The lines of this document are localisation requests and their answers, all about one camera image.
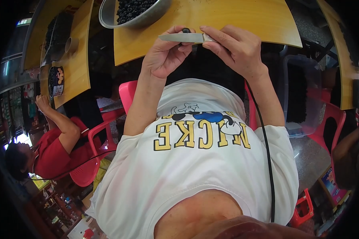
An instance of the yellow bag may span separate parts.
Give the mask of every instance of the yellow bag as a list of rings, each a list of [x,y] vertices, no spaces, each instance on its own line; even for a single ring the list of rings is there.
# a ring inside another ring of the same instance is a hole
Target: yellow bag
[[[93,181],[93,191],[96,190],[98,184],[101,182],[101,180],[103,179],[106,171],[108,170],[109,168],[109,165],[110,165],[110,161],[103,158],[101,161],[100,161],[100,168],[98,169],[98,172],[97,172],[97,175],[95,177],[95,180]]]

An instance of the knife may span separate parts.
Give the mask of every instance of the knife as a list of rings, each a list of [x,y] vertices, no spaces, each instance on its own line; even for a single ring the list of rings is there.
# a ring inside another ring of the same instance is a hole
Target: knife
[[[174,42],[194,42],[204,43],[206,41],[217,42],[206,33],[172,33],[166,35],[159,35],[163,41],[174,41]]]

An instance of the yellow table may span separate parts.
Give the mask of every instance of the yellow table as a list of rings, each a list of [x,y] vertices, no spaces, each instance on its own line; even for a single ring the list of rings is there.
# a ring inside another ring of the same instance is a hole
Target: yellow table
[[[42,44],[52,19],[64,10],[74,12],[81,5],[79,0],[41,0],[39,2],[24,43],[22,70],[40,66]]]
[[[61,60],[41,67],[40,87],[43,95],[48,92],[48,72],[51,66],[62,66],[65,82],[61,96],[54,97],[55,108],[90,89],[88,66],[89,23],[94,0],[87,0],[74,14],[70,36],[78,38],[78,49],[74,54],[65,53]]]
[[[353,66],[349,51],[339,23],[341,19],[337,12],[325,0],[317,0],[326,17],[338,53],[339,70],[341,77],[341,104],[340,109],[353,109],[352,84],[353,79],[359,79],[359,69]]]
[[[284,0],[173,0],[153,25],[138,30],[114,29],[114,63],[121,65],[146,54],[157,36],[173,25],[194,28],[227,24],[244,28],[263,42],[302,47],[298,29]]]

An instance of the woman's arm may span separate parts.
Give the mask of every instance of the woman's arm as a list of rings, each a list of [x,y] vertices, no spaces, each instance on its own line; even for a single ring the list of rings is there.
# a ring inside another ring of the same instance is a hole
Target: woman's arm
[[[54,128],[57,128],[57,125],[55,122],[53,122],[50,118],[48,118],[46,115],[45,116],[45,119],[47,120],[48,122],[48,127],[49,127],[49,130],[52,130]]]
[[[163,34],[182,32],[185,26],[173,26]],[[156,120],[166,78],[191,53],[192,43],[163,41],[157,39],[142,62],[133,103],[125,120],[124,135],[135,136]]]
[[[249,83],[263,124],[284,126],[281,104],[271,83],[268,69],[261,60],[261,39],[232,25],[224,26],[220,31],[210,26],[201,26],[200,29],[219,42],[204,42],[203,47],[218,55],[226,65]]]
[[[58,137],[62,147],[68,154],[72,152],[80,138],[80,128],[75,125],[68,117],[55,111],[49,106],[49,101],[46,96],[39,95],[36,97],[36,104],[43,114],[52,120],[60,129],[61,134]]]
[[[359,140],[359,128],[352,131],[348,136],[342,139],[336,147],[332,150],[332,160],[338,162],[343,158],[354,145],[354,143]]]
[[[251,91],[253,91],[253,97],[258,104],[264,126],[284,126],[284,114],[281,103],[279,102],[273,84],[271,83],[268,69],[265,65],[263,66],[263,75],[256,79],[252,79],[249,83]],[[261,121],[258,112],[255,115],[256,123],[260,126]]]
[[[138,135],[155,121],[165,83],[166,79],[141,72],[133,103],[125,120],[124,135]]]

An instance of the bowl of black beads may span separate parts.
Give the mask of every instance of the bowl of black beads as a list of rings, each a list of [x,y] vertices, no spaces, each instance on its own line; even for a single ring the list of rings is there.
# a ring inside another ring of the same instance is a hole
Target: bowl of black beads
[[[49,96],[60,96],[64,90],[64,69],[62,67],[51,67],[48,74]]]
[[[99,19],[105,28],[142,28],[159,20],[172,0],[104,0]]]

